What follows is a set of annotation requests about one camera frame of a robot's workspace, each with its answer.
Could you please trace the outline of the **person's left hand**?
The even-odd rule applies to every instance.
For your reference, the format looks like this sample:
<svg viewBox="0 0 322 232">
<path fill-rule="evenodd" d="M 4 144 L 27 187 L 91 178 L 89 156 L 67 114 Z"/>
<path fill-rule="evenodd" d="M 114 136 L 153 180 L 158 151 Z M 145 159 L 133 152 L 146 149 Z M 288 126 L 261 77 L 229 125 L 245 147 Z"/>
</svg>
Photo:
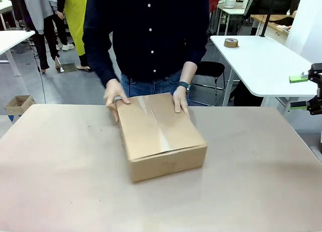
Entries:
<svg viewBox="0 0 322 232">
<path fill-rule="evenodd" d="M 173 93 L 174 108 L 176 113 L 184 112 L 187 117 L 190 117 L 188 103 L 186 99 L 186 88 L 178 86 Z"/>
</svg>

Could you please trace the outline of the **person's right hand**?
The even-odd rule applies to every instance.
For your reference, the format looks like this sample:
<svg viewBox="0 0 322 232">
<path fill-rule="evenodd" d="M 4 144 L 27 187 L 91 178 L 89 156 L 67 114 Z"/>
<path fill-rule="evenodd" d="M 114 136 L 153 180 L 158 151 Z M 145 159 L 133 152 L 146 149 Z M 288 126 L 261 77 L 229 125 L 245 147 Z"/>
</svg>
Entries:
<svg viewBox="0 0 322 232">
<path fill-rule="evenodd" d="M 106 84 L 104 99 L 106 102 L 106 107 L 112 112 L 116 122 L 118 122 L 119 119 L 116 107 L 117 98 L 120 98 L 124 104 L 130 104 L 130 100 L 126 96 L 120 82 L 117 79 L 111 79 Z"/>
</svg>

